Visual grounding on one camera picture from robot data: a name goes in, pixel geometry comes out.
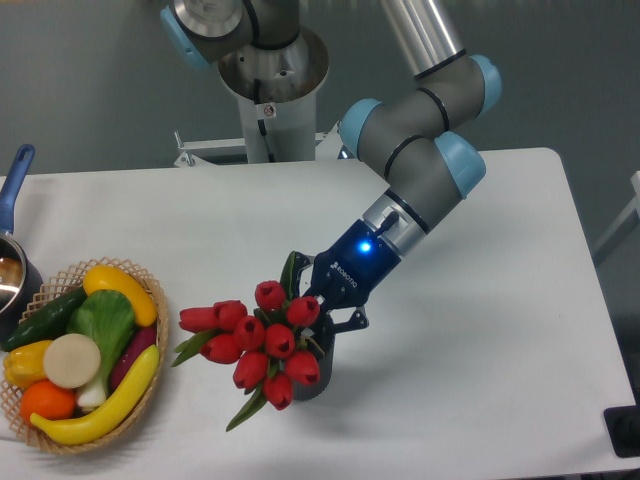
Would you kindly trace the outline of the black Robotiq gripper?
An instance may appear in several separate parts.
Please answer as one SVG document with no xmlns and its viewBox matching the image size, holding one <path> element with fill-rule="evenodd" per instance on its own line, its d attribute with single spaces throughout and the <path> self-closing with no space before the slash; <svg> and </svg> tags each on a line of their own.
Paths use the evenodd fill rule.
<svg viewBox="0 0 640 480">
<path fill-rule="evenodd" d="M 330 313 L 319 316 L 304 335 L 315 339 L 365 329 L 369 319 L 363 305 L 381 281 L 400 263 L 401 257 L 363 221 L 357 220 L 327 250 L 309 256 L 294 252 L 292 297 L 301 296 L 302 274 L 312 267 L 305 296 L 322 297 L 322 311 L 356 307 L 350 317 L 335 322 Z"/>
</svg>

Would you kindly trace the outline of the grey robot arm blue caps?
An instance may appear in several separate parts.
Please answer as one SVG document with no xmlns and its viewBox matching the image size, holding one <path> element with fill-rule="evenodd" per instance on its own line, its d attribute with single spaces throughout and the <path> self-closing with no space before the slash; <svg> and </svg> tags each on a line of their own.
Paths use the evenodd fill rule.
<svg viewBox="0 0 640 480">
<path fill-rule="evenodd" d="M 366 327 L 371 291 L 482 180 L 480 154 L 455 132 L 502 92 L 492 62 L 469 55 L 437 1 L 386 1 L 383 11 L 415 81 L 386 105 L 355 103 L 338 132 L 346 153 L 387 190 L 328 250 L 298 256 L 320 302 L 315 338 Z M 295 1 L 172 1 L 160 14 L 176 50 L 196 68 L 216 66 L 238 102 L 252 163 L 311 160 L 316 93 L 328 73 L 321 39 L 303 27 Z"/>
</svg>

